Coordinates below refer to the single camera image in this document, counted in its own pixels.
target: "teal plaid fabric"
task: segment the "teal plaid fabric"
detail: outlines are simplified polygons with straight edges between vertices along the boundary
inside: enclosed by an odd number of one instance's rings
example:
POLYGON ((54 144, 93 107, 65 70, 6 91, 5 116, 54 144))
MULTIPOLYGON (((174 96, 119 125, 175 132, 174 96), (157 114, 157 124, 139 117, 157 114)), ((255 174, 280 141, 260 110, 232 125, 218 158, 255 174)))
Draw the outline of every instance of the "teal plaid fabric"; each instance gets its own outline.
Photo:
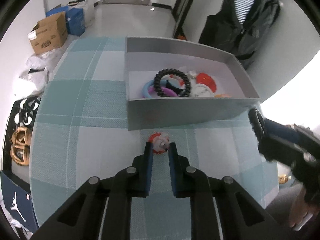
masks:
MULTIPOLYGON (((263 207, 278 193, 277 168, 259 155, 247 113, 232 120, 127 130, 125 38, 73 41, 42 97, 32 136, 30 185, 39 225, 91 176, 114 176, 166 131, 208 176, 233 176, 263 207)), ((188 199, 171 192, 168 156, 155 155, 151 192, 132 200, 131 239, 188 239, 188 199)))

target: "brown slipper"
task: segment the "brown slipper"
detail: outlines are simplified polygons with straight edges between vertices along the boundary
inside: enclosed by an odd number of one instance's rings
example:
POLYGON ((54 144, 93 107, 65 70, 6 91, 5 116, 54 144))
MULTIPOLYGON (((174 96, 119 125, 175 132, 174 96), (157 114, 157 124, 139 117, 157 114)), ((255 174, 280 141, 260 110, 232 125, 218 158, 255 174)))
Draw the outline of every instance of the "brown slipper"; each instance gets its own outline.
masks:
POLYGON ((30 146, 31 131, 27 127, 17 127, 11 136, 11 141, 14 145, 30 146))
POLYGON ((12 145, 10 156, 11 159, 18 165, 27 166, 29 165, 30 150, 28 147, 22 145, 12 145))

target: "tile floor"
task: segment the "tile floor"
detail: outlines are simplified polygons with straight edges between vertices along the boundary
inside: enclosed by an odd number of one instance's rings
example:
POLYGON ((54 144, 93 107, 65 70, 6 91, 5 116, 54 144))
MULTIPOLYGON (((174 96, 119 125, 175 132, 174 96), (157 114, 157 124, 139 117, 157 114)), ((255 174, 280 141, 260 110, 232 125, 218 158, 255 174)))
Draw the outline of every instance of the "tile floor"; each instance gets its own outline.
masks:
POLYGON ((152 6, 101 4, 95 8, 95 17, 81 38, 127 35, 172 38, 175 26, 170 10, 152 6))

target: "black coiled hair tie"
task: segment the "black coiled hair tie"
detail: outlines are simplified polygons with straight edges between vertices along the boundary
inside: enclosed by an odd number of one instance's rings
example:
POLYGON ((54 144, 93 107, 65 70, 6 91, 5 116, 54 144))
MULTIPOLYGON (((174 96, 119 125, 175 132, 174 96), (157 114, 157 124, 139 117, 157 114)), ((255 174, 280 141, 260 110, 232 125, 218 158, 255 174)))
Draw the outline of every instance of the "black coiled hair tie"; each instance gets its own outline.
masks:
POLYGON ((160 80, 164 76, 169 75, 169 74, 172 74, 172 75, 175 75, 175 76, 178 76, 178 77, 182 78, 186 88, 179 96, 180 97, 188 97, 190 95, 190 92, 191 92, 191 84, 190 84, 189 78, 187 77, 187 75, 185 73, 183 73, 183 72, 181 72, 181 71, 179 71, 177 69, 172 69, 172 68, 163 69, 163 70, 159 71, 159 73, 155 76, 153 86, 155 87, 155 92, 157 93, 157 95, 162 97, 162 98, 168 97, 161 89, 160 80))

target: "hand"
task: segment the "hand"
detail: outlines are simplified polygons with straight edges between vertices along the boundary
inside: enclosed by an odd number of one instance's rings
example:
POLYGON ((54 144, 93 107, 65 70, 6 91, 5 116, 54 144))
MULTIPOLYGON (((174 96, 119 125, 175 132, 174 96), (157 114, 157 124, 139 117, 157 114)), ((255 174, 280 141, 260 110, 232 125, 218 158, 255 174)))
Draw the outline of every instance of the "hand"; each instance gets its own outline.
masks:
POLYGON ((298 225, 300 222, 302 222, 303 218, 308 213, 317 215, 320 211, 319 206, 311 205, 304 201, 305 194, 306 194, 306 189, 303 187, 291 206, 290 215, 289 215, 290 227, 293 227, 294 225, 298 225))

